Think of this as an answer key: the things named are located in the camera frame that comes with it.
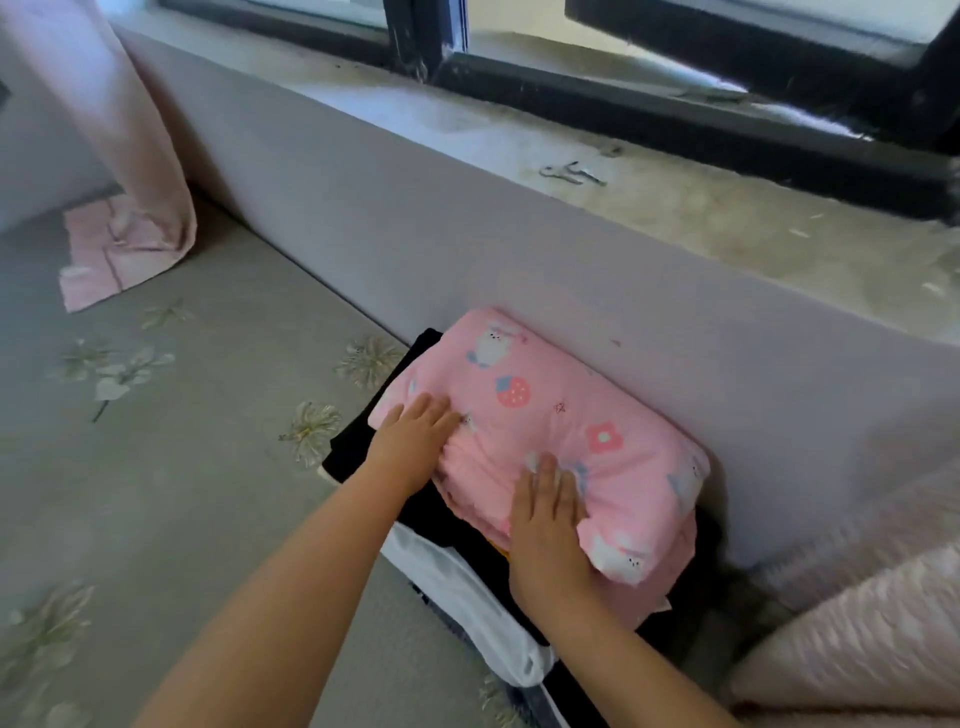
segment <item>hand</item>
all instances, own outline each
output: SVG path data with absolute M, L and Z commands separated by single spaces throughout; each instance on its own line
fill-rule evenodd
M 577 539 L 587 510 L 576 478 L 563 471 L 559 487 L 556 478 L 557 458 L 544 453 L 537 474 L 524 471 L 516 482 L 510 514 L 510 592 L 548 639 L 564 619 L 574 619 L 572 611 L 599 599 Z
M 441 450 L 462 420 L 450 409 L 450 397 L 433 398 L 424 392 L 406 409 L 398 404 L 373 435 L 364 467 L 396 482 L 409 497 L 430 479 Z

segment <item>red strawberry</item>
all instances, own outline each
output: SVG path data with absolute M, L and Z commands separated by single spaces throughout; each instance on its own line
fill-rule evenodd
M 496 398 L 505 407 L 522 407 L 530 401 L 530 385 L 522 376 L 501 376 L 496 381 Z

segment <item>marble windowsill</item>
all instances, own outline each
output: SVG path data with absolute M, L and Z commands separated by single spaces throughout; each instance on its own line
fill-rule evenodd
M 960 231 L 608 141 L 351 61 L 176 12 L 113 17 L 141 34 L 563 200 L 664 243 L 934 341 L 960 341 Z M 541 177 L 579 159 L 606 187 Z

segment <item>folded pink pajamas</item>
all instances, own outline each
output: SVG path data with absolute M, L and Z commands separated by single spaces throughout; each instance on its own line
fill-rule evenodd
M 514 483 L 544 451 L 575 473 L 588 511 L 577 528 L 580 545 L 613 582 L 647 579 L 692 522 L 708 475 L 701 449 L 496 310 L 458 321 L 387 388 L 370 425 L 419 392 L 447 394 L 465 414 L 435 480 L 449 507 L 504 549 Z

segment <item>person's right arm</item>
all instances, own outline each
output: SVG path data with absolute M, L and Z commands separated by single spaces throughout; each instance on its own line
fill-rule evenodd
M 576 524 L 584 517 L 576 481 L 540 459 L 516 484 L 510 588 L 516 603 L 612 728 L 735 728 L 733 717 L 600 601 Z

